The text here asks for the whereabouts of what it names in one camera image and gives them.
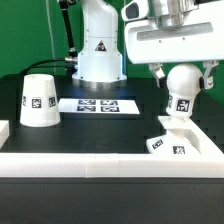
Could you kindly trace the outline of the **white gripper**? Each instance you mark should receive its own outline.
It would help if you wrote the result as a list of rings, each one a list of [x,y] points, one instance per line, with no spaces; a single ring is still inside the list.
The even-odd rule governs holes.
[[[125,21],[130,61],[150,64],[159,88],[166,84],[162,63],[204,61],[200,88],[211,89],[218,60],[224,60],[224,0],[148,1],[146,18]]]

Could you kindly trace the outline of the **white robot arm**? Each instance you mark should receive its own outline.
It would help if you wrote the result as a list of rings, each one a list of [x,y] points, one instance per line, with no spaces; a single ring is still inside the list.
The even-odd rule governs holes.
[[[118,20],[123,19],[129,60],[147,64],[158,85],[165,79],[164,63],[201,61],[202,86],[213,87],[211,72],[224,60],[224,0],[132,0],[121,12],[103,0],[80,2],[84,47],[76,80],[94,84],[121,79],[117,32]]]

